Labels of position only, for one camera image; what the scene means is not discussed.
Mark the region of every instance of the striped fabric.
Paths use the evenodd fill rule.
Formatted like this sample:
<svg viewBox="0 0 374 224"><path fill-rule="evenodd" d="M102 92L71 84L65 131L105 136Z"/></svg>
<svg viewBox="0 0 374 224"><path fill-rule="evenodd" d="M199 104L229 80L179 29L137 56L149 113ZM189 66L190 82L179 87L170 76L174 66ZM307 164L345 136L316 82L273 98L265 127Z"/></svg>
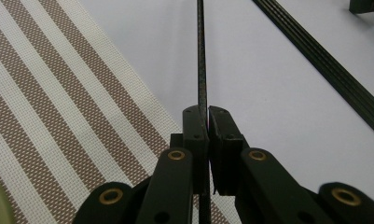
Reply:
<svg viewBox="0 0 374 224"><path fill-rule="evenodd" d="M70 223L104 182L151 175L180 132L77 0L0 1L0 182L17 223ZM237 220L213 201L214 223Z"/></svg>

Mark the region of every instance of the black plastic bracket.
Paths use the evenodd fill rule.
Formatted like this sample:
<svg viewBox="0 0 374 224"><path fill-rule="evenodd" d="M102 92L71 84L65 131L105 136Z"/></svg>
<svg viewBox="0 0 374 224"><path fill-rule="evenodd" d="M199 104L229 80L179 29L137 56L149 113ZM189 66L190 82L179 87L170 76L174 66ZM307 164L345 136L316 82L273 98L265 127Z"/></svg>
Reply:
<svg viewBox="0 0 374 224"><path fill-rule="evenodd" d="M173 147L160 154L136 223L192 221L192 154Z"/></svg>
<svg viewBox="0 0 374 224"><path fill-rule="evenodd" d="M197 105L183 111L183 133L172 133L170 147L183 147L193 155L193 193L206 193L209 138Z"/></svg>
<svg viewBox="0 0 374 224"><path fill-rule="evenodd" d="M244 193L254 198L265 223L334 223L268 151L247 148L241 157ZM238 209L240 217L244 211Z"/></svg>
<svg viewBox="0 0 374 224"><path fill-rule="evenodd" d="M230 113L221 107L209 107L210 163L215 189L220 195L235 195L239 183L239 160L249 147Z"/></svg>

